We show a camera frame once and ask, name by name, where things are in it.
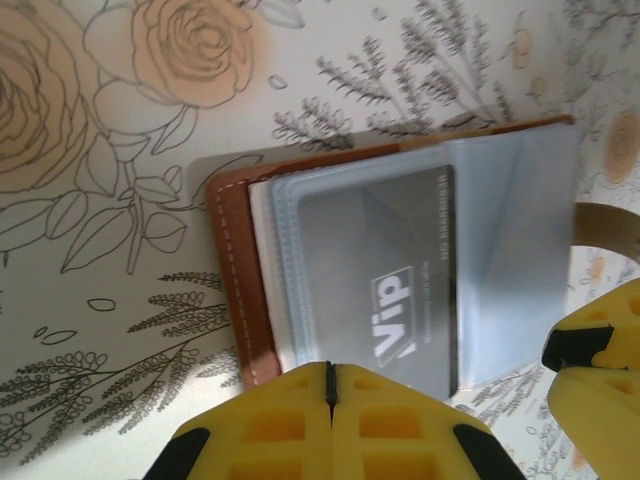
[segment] leather cover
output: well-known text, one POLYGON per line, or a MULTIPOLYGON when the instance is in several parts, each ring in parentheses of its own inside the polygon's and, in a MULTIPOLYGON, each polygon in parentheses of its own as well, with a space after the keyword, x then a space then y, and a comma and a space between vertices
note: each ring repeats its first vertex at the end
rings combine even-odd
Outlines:
MULTIPOLYGON (((456 138, 496 135, 553 123, 573 123, 573 119, 565 115, 491 129, 434 134, 403 143, 259 165, 214 176, 207 186, 207 203, 245 388, 265 383, 282 373, 275 352, 253 233, 250 184, 275 176, 390 155, 456 138)), ((574 245, 605 248, 638 260, 640 217, 637 215, 605 205, 577 204, 575 220, 574 245)))

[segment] floral wallpaper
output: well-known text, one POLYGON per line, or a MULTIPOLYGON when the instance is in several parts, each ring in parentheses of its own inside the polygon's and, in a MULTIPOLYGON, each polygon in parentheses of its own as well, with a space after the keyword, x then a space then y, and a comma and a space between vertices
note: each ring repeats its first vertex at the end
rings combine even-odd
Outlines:
MULTIPOLYGON (((640 212, 639 28, 636 0, 0 0, 0 473, 141 478, 240 392, 222 169, 568 112, 576 198, 640 212)), ((576 248, 568 310, 637 276, 576 248)), ((453 404, 526 478, 595 479, 551 380, 453 404)))

